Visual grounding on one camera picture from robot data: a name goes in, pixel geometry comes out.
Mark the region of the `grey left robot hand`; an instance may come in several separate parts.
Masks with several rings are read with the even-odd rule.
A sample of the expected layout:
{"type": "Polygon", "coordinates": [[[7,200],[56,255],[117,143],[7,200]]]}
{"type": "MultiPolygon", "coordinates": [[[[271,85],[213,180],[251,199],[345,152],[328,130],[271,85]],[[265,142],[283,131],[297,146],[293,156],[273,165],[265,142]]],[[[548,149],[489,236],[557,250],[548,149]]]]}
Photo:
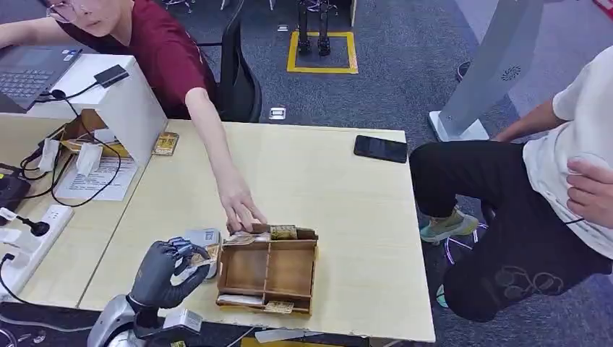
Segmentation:
{"type": "Polygon", "coordinates": [[[146,252],[127,301],[135,309],[172,309],[188,297],[206,278],[209,265],[200,265],[180,284],[171,283],[171,278],[183,273],[193,256],[209,260],[204,247],[175,237],[168,241],[155,241],[146,252]]]}

